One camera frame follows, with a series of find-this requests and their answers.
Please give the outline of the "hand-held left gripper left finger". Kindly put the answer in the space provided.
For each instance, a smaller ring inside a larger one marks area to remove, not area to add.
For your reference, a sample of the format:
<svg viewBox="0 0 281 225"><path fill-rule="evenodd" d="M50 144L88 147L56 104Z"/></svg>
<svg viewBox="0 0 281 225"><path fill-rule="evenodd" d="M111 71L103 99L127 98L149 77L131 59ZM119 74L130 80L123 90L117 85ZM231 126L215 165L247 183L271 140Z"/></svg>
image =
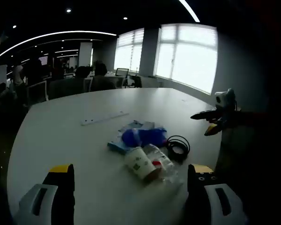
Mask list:
<svg viewBox="0 0 281 225"><path fill-rule="evenodd" d="M74 166L53 167L19 201L17 225L72 225L74 223Z"/></svg>

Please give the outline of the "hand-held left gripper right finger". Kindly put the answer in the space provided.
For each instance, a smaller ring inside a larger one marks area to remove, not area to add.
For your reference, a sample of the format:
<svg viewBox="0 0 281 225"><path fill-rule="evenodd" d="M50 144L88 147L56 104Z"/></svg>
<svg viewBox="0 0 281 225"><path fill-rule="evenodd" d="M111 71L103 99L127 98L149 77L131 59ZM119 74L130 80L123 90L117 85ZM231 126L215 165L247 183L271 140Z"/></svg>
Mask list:
<svg viewBox="0 0 281 225"><path fill-rule="evenodd" d="M185 203L186 225L246 225L241 198L214 172L188 166Z"/></svg>

